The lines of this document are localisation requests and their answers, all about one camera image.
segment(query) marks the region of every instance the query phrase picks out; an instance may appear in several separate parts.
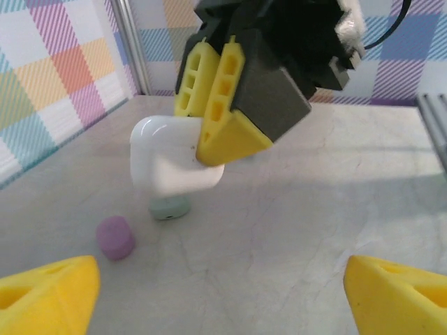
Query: yellow 3d-printed part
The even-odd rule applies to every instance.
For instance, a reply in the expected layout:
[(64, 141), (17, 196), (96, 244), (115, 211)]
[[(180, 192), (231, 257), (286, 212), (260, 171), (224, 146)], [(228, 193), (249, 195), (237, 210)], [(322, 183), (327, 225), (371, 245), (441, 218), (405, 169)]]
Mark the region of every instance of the yellow 3d-printed part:
[(91, 256), (0, 279), (0, 335), (81, 335), (99, 293)]
[(230, 110), (244, 63), (244, 52), (232, 37), (223, 47), (198, 143), (197, 159), (205, 165), (229, 163), (272, 145), (240, 110)]
[(176, 117), (203, 117), (220, 56), (206, 42), (197, 43), (186, 59), (182, 84), (175, 95)]
[(360, 335), (447, 334), (447, 277), (352, 256), (344, 289)]

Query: plaid wall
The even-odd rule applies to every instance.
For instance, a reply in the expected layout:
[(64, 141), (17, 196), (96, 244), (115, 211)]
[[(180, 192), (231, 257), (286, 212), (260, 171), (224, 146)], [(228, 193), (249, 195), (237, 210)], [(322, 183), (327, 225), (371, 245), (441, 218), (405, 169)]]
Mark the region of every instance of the plaid wall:
[[(185, 40), (200, 22), (196, 0), (131, 0), (156, 94), (171, 95)], [(402, 0), (360, 0), (368, 32), (375, 41), (395, 21)], [(370, 50), (343, 92), (321, 90), (314, 101), (413, 105), (418, 89), (447, 85), (447, 1), (413, 0), (409, 16), (384, 44)]]
[(0, 0), (0, 189), (135, 93), (98, 3)]

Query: colorful plaid backdrop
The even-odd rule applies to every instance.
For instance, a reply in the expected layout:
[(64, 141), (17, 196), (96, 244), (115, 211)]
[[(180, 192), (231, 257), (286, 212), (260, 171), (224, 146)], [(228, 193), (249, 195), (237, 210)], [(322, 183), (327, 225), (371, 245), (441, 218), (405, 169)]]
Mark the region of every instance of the colorful plaid backdrop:
[(94, 1), (0, 0), (0, 189), (135, 93)]
[[(185, 40), (200, 22), (195, 0), (130, 0), (156, 94), (171, 95)], [(395, 21), (402, 0), (360, 0), (365, 42)], [(383, 45), (370, 50), (343, 92), (320, 91), (314, 101), (412, 105), (415, 92), (447, 85), (447, 1), (413, 0), (409, 16)]]

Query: gray table surface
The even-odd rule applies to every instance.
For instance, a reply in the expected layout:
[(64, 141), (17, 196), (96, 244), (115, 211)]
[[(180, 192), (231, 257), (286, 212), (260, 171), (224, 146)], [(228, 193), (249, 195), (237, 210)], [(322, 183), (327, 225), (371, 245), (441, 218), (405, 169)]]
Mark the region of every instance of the gray table surface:
[[(160, 224), (133, 192), (129, 136), (172, 106), (137, 97), (0, 192), (0, 276), (91, 254), (89, 334), (217, 335), (357, 334), (351, 254), (447, 273), (447, 183), (416, 109), (315, 105)], [(138, 247), (112, 263), (94, 232), (115, 214)]]

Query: black cable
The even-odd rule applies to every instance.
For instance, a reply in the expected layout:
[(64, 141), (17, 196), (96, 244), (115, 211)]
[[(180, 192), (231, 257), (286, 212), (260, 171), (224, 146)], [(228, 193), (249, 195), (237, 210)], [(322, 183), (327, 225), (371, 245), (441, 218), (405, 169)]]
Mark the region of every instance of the black cable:
[(372, 49), (373, 47), (376, 47), (377, 45), (381, 44), (384, 40), (386, 40), (388, 37), (390, 37), (406, 17), (406, 14), (408, 13), (410, 6), (411, 6), (411, 0), (402, 0), (402, 8), (400, 9), (399, 16), (397, 17), (393, 25), (389, 28), (389, 30), (387, 30), (384, 33), (384, 35), (382, 35), (382, 37), (380, 37), (374, 43), (367, 45), (365, 49), (366, 50)]

